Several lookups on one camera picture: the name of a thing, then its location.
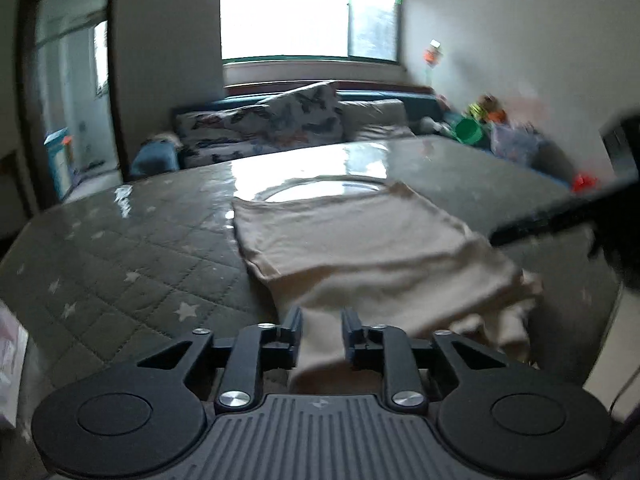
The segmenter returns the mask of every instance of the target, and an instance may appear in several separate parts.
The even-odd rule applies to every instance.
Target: green bucket
[[[453,134],[463,144],[475,144],[482,139],[482,126],[478,121],[465,117],[454,126]]]

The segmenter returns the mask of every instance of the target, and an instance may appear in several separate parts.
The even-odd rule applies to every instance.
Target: sofa backrest
[[[261,100],[274,94],[258,94],[227,97],[220,101],[213,101],[198,105],[174,108],[171,112],[172,125],[175,130],[175,118],[188,112],[206,112],[217,110],[232,110],[243,106],[255,105]],[[380,99],[400,99],[404,103],[409,121],[418,121],[423,117],[430,117],[436,122],[444,120],[444,112],[435,96],[410,92],[386,92],[369,90],[340,90],[338,96],[341,101],[378,101]]]

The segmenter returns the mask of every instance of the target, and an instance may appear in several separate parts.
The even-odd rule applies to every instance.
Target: gray tablecloth
[[[526,168],[445,139],[352,143],[256,156],[133,184],[130,212],[109,190],[52,208],[25,228],[0,266],[0,299],[31,333],[18,429],[2,437],[3,478],[38,478],[30,420],[55,388],[183,331],[233,336],[275,321],[233,237],[233,195],[264,197],[296,179],[402,180],[483,234],[568,195]],[[597,357],[618,282],[586,259],[578,229],[507,250],[542,273],[546,305],[531,319],[543,368],[583,382]]]

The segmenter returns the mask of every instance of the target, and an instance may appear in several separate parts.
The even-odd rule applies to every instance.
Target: window
[[[220,0],[222,58],[398,60],[400,0]]]
[[[109,69],[107,64],[107,22],[94,27],[95,93],[105,95],[109,91]]]

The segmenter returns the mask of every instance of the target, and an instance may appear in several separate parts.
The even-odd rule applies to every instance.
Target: door frame
[[[42,116],[42,100],[40,98],[40,86],[38,84],[37,58],[34,56],[36,49],[36,20],[38,16],[38,4],[41,0],[18,0],[18,14],[15,35],[15,89],[18,108],[18,124],[20,137],[24,147],[24,156],[27,162],[31,183],[36,195],[38,207],[47,209],[57,203],[58,198],[53,177],[49,171],[49,159],[44,147],[43,133],[46,130]],[[129,161],[124,143],[124,136],[120,127],[120,113],[118,100],[116,99],[116,84],[113,84],[114,75],[110,41],[113,17],[113,2],[107,0],[106,16],[107,28],[107,56],[109,65],[109,99],[111,107],[111,124],[116,145],[116,154],[119,161],[120,173],[126,182],[129,179]]]

